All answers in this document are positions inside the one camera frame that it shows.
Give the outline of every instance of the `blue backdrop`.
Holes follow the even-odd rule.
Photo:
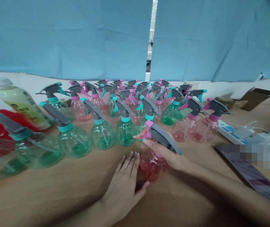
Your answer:
[[[270,78],[270,0],[159,0],[151,81]]]
[[[0,0],[0,71],[144,80],[148,0]]]

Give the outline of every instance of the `hand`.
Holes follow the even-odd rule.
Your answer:
[[[110,186],[101,202],[114,217],[114,223],[123,219],[131,209],[144,197],[149,182],[145,182],[135,192],[136,176],[139,165],[139,153],[133,151],[126,159],[123,156],[112,178]]]
[[[144,128],[144,130],[139,135],[135,136],[135,138],[141,139],[141,137],[143,137],[147,131],[148,128]],[[173,169],[182,170],[186,165],[187,158],[184,155],[178,155],[156,141],[143,139],[142,142],[144,143],[142,148],[149,147],[158,154],[162,155],[169,166],[171,166]]]

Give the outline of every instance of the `table surface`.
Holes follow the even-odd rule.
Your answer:
[[[222,120],[245,125],[254,120],[258,127],[270,128],[270,98],[254,110],[237,110]],[[113,124],[109,117],[106,120]],[[93,122],[76,124],[90,131]],[[161,126],[171,130],[172,126]],[[54,126],[46,131],[58,134]],[[219,133],[205,144],[177,143],[184,155],[241,182],[230,166],[211,147],[229,144]],[[0,180],[0,226],[50,226],[87,207],[105,193],[122,156],[139,151],[136,141],[129,147],[115,145],[106,151],[94,148],[81,159],[64,158],[53,167],[28,169]],[[257,167],[270,180],[270,170]],[[116,226],[238,226],[246,223],[240,215],[220,202],[220,197],[202,182],[169,170],[160,182],[149,186],[146,196]]]

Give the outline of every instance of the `white wall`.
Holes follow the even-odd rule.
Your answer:
[[[0,77],[7,77],[9,78],[14,85],[21,87],[27,90],[36,103],[46,100],[46,96],[44,95],[36,95],[35,93],[40,92],[42,88],[46,87],[47,85],[61,82],[62,88],[66,90],[69,86],[69,80],[64,79],[56,79],[56,78],[48,78],[42,76],[36,76],[31,74],[25,73],[5,73],[0,72]],[[146,75],[146,80],[149,80],[150,75]],[[217,97],[217,96],[224,96],[228,95],[231,98],[241,98],[245,92],[252,88],[262,88],[270,90],[270,79],[268,80],[258,80],[255,82],[210,82],[210,81],[193,81],[195,83],[199,83],[199,89],[207,89],[208,92],[203,95],[203,100],[206,100],[209,97]],[[171,82],[173,86],[178,86],[183,84],[183,82]],[[58,98],[66,98],[67,96],[58,94],[56,95]],[[7,109],[10,110],[11,108],[7,106],[4,102],[0,99],[0,109]]]

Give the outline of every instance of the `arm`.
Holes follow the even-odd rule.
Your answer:
[[[143,130],[136,138],[141,138],[146,132],[147,129]],[[240,182],[189,160],[184,155],[173,153],[157,142],[146,139],[143,139],[143,142],[145,144],[143,147],[148,146],[152,150],[157,150],[173,169],[190,174],[207,184],[252,223],[270,226],[270,200],[267,198]]]
[[[105,195],[84,211],[61,222],[57,227],[109,227],[123,219],[145,195],[149,182],[135,192],[139,153],[124,156]]]

